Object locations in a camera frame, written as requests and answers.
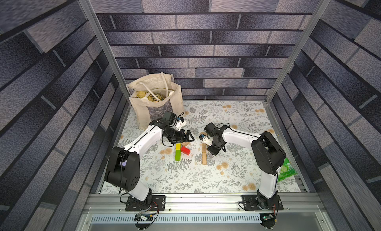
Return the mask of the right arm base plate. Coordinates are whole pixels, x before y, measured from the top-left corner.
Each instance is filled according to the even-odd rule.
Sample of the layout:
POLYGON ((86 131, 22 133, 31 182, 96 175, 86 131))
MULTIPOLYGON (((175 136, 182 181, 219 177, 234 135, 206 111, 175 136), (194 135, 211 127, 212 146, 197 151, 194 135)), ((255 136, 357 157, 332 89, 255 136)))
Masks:
POLYGON ((282 211, 284 210, 283 203, 278 194, 275 194, 272 198, 267 199, 256 194, 242 195, 242 209, 245 211, 282 211))

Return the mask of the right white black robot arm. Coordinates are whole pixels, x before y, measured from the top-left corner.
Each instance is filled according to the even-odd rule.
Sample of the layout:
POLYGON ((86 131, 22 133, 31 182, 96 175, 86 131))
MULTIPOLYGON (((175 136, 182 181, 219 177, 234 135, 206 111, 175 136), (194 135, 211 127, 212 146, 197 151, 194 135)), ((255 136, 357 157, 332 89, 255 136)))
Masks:
POLYGON ((204 128, 205 135, 199 139, 207 145, 207 150, 213 154, 223 150, 228 143, 252 149, 256 163, 261 170, 261 184, 257 191, 255 204, 260 210, 280 210, 281 201, 278 195, 277 184, 281 167, 286 159, 286 153, 273 135, 265 131, 261 134, 249 134, 233 130, 229 125, 217 127, 209 123, 204 128))

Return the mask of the green wooden block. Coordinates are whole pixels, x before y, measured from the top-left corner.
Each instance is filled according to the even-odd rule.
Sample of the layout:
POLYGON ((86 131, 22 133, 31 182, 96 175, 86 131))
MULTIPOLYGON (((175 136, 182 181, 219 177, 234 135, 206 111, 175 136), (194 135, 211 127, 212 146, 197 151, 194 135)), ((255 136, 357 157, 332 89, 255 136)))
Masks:
POLYGON ((181 151, 176 150, 175 151, 175 161, 180 161, 181 160, 181 151))

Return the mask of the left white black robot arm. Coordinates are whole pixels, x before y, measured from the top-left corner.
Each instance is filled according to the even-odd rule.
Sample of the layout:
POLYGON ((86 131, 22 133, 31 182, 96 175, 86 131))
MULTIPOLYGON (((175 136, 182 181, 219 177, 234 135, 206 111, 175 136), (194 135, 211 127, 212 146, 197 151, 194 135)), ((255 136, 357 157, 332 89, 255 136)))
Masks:
POLYGON ((194 142, 189 130, 184 130, 184 119, 166 111, 162 118, 150 122, 147 129, 124 147, 114 147, 109 155, 105 181, 124 190, 138 203, 148 206, 152 190, 140 181, 140 158, 159 140, 172 144, 194 142))

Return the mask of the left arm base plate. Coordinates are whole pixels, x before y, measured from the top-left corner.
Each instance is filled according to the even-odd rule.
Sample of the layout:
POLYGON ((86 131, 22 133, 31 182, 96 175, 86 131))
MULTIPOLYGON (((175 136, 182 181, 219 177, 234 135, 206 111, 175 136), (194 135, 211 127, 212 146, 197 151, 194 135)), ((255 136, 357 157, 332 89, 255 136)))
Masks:
POLYGON ((126 202, 125 211, 143 212, 143 211, 164 211, 166 205, 165 195, 148 196, 144 201, 139 201, 129 196, 126 202))

